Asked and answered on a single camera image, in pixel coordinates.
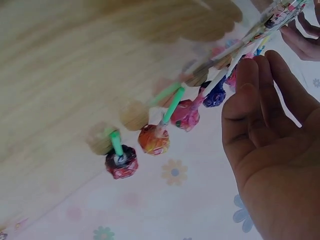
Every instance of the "wrapped lollipop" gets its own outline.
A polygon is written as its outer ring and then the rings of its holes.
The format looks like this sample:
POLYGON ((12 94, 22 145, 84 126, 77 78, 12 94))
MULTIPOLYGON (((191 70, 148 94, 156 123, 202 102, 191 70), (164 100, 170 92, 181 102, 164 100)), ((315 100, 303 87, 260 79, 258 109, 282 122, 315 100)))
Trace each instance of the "wrapped lollipop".
MULTIPOLYGON (((224 100, 226 99, 226 91, 224 90, 224 83, 226 81, 226 76, 224 76, 220 82, 211 90, 211 92, 204 98, 203 105, 206 108, 213 108, 220 106, 224 100)), ((199 94, 201 91, 204 91, 208 87, 211 81, 204 82, 200 89, 199 94)))
POLYGON ((266 47, 266 43, 269 40, 270 36, 267 36, 263 39, 260 39, 259 41, 255 42, 252 50, 246 54, 247 48, 244 47, 242 51, 240 51, 234 58, 234 60, 231 62, 231 65, 229 67, 229 71, 226 75, 225 83, 229 85, 231 91, 236 91, 236 71, 237 71, 237 65, 241 59, 252 59, 254 56, 261 55, 263 53, 263 50, 266 47))
POLYGON ((149 124, 141 129, 138 142, 145 153, 155 156, 168 151, 170 139, 166 127, 184 93, 185 89, 180 87, 158 125, 149 124))
POLYGON ((131 177, 138 169, 138 160, 134 148, 122 145, 119 131, 110 135, 113 149, 105 157, 106 170, 114 179, 131 177))
POLYGON ((198 108, 204 102, 205 97, 220 82, 227 72, 228 68, 224 67, 214 78, 214 80, 210 82, 206 89, 200 89, 200 92, 195 100, 192 101, 187 99, 179 102, 171 117, 171 123, 178 128, 185 130, 186 132, 191 131, 200 120, 198 108))

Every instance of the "floral tablecloth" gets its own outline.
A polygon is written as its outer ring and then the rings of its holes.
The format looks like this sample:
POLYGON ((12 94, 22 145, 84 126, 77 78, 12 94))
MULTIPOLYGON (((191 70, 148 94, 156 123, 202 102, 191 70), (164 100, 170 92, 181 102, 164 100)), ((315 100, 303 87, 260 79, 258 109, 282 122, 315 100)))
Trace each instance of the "floral tablecloth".
MULTIPOLYGON (((316 23, 312 9, 306 12, 316 23)), ((303 86, 320 100, 319 63, 299 60, 279 33, 266 48, 279 51, 303 86)), ((232 92, 224 88, 230 96, 232 92)), ((186 98, 194 99, 197 91, 188 88, 186 98)), ((171 146, 165 154, 144 154, 137 139, 125 142, 138 157, 139 168, 132 177, 114 180, 105 170, 104 157, 92 154, 88 161, 100 161, 101 173, 35 223, 23 219, 15 226, 14 239, 261 239, 223 151, 221 110, 222 106, 202 106, 200 122, 189 133, 169 125, 171 146)), ((161 118, 155 109, 150 116, 155 124, 161 118)))

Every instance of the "yellow flower print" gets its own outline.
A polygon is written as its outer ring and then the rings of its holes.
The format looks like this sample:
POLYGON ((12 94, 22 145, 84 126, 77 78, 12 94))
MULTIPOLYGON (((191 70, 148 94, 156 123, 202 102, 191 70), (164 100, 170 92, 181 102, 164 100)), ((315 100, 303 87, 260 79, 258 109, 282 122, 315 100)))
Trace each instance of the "yellow flower print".
POLYGON ((162 166, 162 170, 162 177, 166 179, 166 183, 170 186, 180 186, 188 178, 186 174, 188 167, 182 166, 181 160, 175 161, 170 159, 168 164, 162 166))

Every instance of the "light wood grain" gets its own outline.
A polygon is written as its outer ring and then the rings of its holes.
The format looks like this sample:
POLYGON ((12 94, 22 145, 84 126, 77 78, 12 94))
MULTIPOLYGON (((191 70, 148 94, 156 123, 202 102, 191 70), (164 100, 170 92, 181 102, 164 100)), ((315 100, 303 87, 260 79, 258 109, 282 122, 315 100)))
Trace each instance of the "light wood grain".
POLYGON ((2 0, 0 224, 38 218, 104 171, 93 129, 133 136, 123 124, 137 113, 123 109, 145 111, 194 45, 242 38, 245 14, 230 0, 2 0))

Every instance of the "hand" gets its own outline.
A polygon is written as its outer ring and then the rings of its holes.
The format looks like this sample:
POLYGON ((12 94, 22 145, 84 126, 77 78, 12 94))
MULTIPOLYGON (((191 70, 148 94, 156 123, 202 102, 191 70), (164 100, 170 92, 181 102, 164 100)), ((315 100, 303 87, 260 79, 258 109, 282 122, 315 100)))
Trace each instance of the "hand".
POLYGON ((265 240, 320 239, 320 103, 275 51, 244 59, 222 110, 239 194, 265 240), (302 124, 286 116, 284 102, 302 124))
MULTIPOLYGON (((316 18, 320 24, 320 1, 314 0, 314 10, 316 18)), ((293 20, 288 26, 283 26, 280 31, 283 40, 288 46, 304 61, 320 61, 320 27, 311 25, 302 12, 298 20, 307 34, 317 39, 304 37, 296 27, 296 21, 293 20)))

